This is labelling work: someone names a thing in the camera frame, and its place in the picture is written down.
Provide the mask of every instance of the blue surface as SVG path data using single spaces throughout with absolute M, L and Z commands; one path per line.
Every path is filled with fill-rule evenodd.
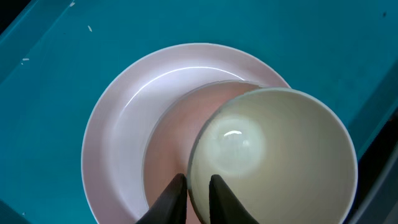
M 397 106 L 397 1 L 51 2 L 0 36 L 0 198 L 32 223 L 95 222 L 80 177 L 86 122 L 120 72 L 164 47 L 253 54 L 333 109 L 358 158 Z

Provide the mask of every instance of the blue tray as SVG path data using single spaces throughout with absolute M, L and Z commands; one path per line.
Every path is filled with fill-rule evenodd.
M 80 177 L 86 122 L 120 72 L 164 47 L 258 57 L 336 112 L 358 159 L 398 105 L 398 1 L 70 3 L 32 0 L 0 36 L 0 198 L 32 223 L 95 222 Z

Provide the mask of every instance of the bowl rim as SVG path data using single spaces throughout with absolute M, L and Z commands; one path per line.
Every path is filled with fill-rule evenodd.
M 354 164 L 354 185 L 353 188 L 351 189 L 351 196 L 349 199 L 348 204 L 346 205 L 345 208 L 345 212 L 344 214 L 340 217 L 339 220 L 339 224 L 342 224 L 344 222 L 344 220 L 346 219 L 349 211 L 351 210 L 351 207 L 353 206 L 353 202 L 354 202 L 354 198 L 356 195 L 356 189 L 358 186 L 358 161 L 357 161 L 357 157 L 356 157 L 356 153 L 355 153 L 355 147 L 353 144 L 353 141 L 351 139 L 351 136 L 349 135 L 349 132 L 347 130 L 347 128 L 345 127 L 345 125 L 343 124 L 343 122 L 339 119 L 339 117 L 335 114 L 335 112 L 333 112 L 326 104 L 322 103 L 322 101 L 318 100 L 317 98 L 315 98 L 314 96 L 309 95 L 308 93 L 304 93 L 302 91 L 299 90 L 294 90 L 291 88 L 284 88 L 284 87 L 265 87 L 265 88 L 260 88 L 260 89 L 256 89 L 256 90 L 252 90 L 249 92 L 246 92 L 240 96 L 237 96 L 231 100 L 228 100 L 226 103 L 222 104 L 211 116 L 210 118 L 205 122 L 205 124 L 201 127 L 199 134 L 197 135 L 195 142 L 193 143 L 192 149 L 191 149 L 191 153 L 190 153 L 190 157 L 188 160 L 188 169 L 187 169 L 187 189 L 188 189 L 188 194 L 192 203 L 192 207 L 197 215 L 197 217 L 199 218 L 199 221 L 201 223 L 205 223 L 203 220 L 203 217 L 201 216 L 200 212 L 197 209 L 196 203 L 195 203 L 195 198 L 193 196 L 193 192 L 192 192 L 192 181 L 191 181 L 191 169 L 192 169 L 192 164 L 193 164 L 193 156 L 195 154 L 198 142 L 202 136 L 202 134 L 205 132 L 205 130 L 207 129 L 207 127 L 209 126 L 209 124 L 214 120 L 214 118 L 220 114 L 220 112 L 226 108 L 228 105 L 234 103 L 235 101 L 244 98 L 248 95 L 253 95 L 253 94 L 257 94 L 257 93 L 262 93 L 262 92 L 272 92 L 272 91 L 279 91 L 279 92 L 286 92 L 286 93 L 293 93 L 296 95 L 300 95 L 304 98 L 307 98 L 311 101 L 313 101 L 315 104 L 321 106 L 323 109 L 325 109 L 327 112 L 329 112 L 332 117 L 335 119 L 335 121 L 337 121 L 338 125 L 340 126 L 340 128 L 342 129 L 342 131 L 344 132 L 348 142 L 349 142 L 349 148 L 351 149 L 351 155 L 352 155 L 352 163 Z

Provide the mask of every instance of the light pink plate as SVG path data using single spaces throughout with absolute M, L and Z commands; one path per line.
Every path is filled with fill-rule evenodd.
M 81 152 L 83 186 L 97 222 L 132 223 L 146 213 L 159 191 L 147 201 L 144 156 L 158 120 L 188 92 L 226 80 L 289 87 L 257 58 L 216 44 L 158 50 L 130 65 L 107 87 L 90 116 Z M 182 149 L 189 155 L 191 148 Z

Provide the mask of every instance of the white bowl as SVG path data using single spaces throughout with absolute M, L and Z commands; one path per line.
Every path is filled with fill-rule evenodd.
M 264 88 L 225 103 L 195 141 L 188 190 L 204 223 L 210 223 L 213 174 L 259 223 L 327 224 L 347 216 L 358 166 L 331 109 L 297 90 Z

